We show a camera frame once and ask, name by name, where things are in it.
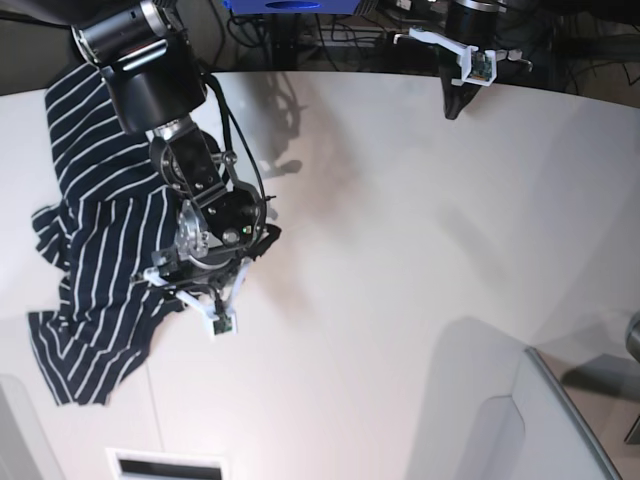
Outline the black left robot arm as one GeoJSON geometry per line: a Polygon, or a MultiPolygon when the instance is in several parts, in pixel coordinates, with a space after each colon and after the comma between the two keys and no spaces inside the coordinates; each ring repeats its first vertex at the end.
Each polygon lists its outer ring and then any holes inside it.
{"type": "Polygon", "coordinates": [[[496,1],[450,1],[438,72],[447,120],[456,120],[481,88],[498,77],[493,47],[500,7],[496,1]]]}

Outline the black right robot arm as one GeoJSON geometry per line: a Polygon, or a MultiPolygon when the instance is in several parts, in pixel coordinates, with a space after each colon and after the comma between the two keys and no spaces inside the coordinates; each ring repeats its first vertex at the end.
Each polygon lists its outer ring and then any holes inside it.
{"type": "Polygon", "coordinates": [[[231,114],[215,78],[198,64],[173,1],[119,1],[71,28],[105,82],[122,129],[151,136],[150,159],[179,197],[170,247],[142,275],[207,310],[230,307],[255,259],[265,198],[236,171],[231,114]]]}

